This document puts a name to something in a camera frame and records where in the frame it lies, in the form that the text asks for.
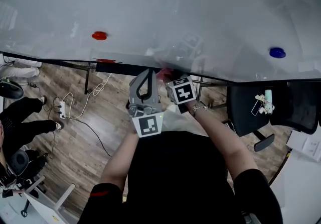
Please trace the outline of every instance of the chair wheel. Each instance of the chair wheel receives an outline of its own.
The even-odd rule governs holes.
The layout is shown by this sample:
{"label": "chair wheel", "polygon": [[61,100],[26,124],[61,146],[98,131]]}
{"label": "chair wheel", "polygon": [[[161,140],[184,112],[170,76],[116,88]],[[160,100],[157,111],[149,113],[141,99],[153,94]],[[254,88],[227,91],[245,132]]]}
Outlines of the chair wheel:
{"label": "chair wheel", "polygon": [[24,210],[22,210],[20,213],[21,213],[22,217],[24,217],[24,218],[26,218],[28,216],[28,213]]}

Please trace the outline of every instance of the black chair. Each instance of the black chair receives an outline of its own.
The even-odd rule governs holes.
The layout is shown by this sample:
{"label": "black chair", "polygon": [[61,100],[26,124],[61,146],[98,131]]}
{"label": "black chair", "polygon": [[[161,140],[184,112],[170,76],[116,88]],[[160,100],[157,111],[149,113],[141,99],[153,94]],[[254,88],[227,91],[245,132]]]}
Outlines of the black chair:
{"label": "black chair", "polygon": [[[256,103],[255,96],[272,90],[275,110],[271,115],[252,114]],[[260,140],[254,145],[258,152],[274,141],[274,134],[263,136],[258,129],[266,124],[292,127],[307,134],[316,131],[320,114],[320,82],[289,82],[278,87],[232,86],[227,88],[226,104],[211,109],[227,107],[228,118],[238,136],[254,133]]]}

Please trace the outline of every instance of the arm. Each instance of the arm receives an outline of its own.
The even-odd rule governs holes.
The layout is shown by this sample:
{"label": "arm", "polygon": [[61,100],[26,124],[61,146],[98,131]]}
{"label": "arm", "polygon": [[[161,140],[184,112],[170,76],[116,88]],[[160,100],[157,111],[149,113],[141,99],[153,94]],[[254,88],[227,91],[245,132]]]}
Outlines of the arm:
{"label": "arm", "polygon": [[[186,103],[189,111],[196,103],[195,100]],[[201,124],[222,154],[233,180],[245,170],[258,169],[251,153],[235,132],[214,119],[204,108],[196,111],[195,119]]]}
{"label": "arm", "polygon": [[126,177],[136,150],[138,139],[138,134],[135,131],[135,127],[132,125],[116,152],[107,162],[99,183],[115,184],[122,192],[124,191]]}
{"label": "arm", "polygon": [[5,159],[4,150],[3,150],[3,147],[2,147],[2,145],[4,143],[4,138],[5,138],[4,128],[1,125],[0,126],[0,163],[7,170],[6,159]]}

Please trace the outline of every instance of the wristwatch strap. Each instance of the wristwatch strap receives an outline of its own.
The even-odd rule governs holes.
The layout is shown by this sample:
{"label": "wristwatch strap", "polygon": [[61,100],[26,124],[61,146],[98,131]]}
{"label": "wristwatch strap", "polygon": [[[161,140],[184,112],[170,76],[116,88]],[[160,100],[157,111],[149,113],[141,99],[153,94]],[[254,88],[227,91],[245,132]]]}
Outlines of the wristwatch strap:
{"label": "wristwatch strap", "polygon": [[194,104],[194,106],[192,107],[192,110],[190,112],[193,117],[195,117],[196,111],[199,108],[204,108],[205,110],[207,110],[207,106],[204,103],[202,103],[201,101],[198,101],[196,104]]}

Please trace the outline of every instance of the person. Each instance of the person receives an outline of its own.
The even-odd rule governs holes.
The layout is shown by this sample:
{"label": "person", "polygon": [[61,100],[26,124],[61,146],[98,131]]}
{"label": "person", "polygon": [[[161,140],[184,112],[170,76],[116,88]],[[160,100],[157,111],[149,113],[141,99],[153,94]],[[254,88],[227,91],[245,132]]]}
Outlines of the person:
{"label": "person", "polygon": [[[33,121],[22,123],[32,113],[39,113],[47,102],[47,98],[28,98],[24,97],[9,105],[0,113],[0,180],[6,175],[6,160],[23,145],[30,143],[39,134],[53,132],[62,129],[62,125],[52,120]],[[20,178],[33,178],[46,164],[47,154],[38,157],[39,152],[26,150],[30,163]],[[5,197],[13,193],[6,191]]]}
{"label": "person", "polygon": [[[186,106],[208,137],[182,131],[181,125],[179,132],[139,138],[132,125],[93,187],[78,223],[249,223],[248,218],[256,221],[252,223],[283,223],[275,195],[236,133],[201,102]],[[128,195],[122,203],[127,176]]]}
{"label": "person", "polygon": [[[29,68],[13,67],[15,62],[22,63],[30,66]],[[3,54],[0,55],[0,76],[5,77],[33,77],[39,76],[40,71],[38,68],[42,66],[41,62],[24,60],[19,58],[7,57]]]}

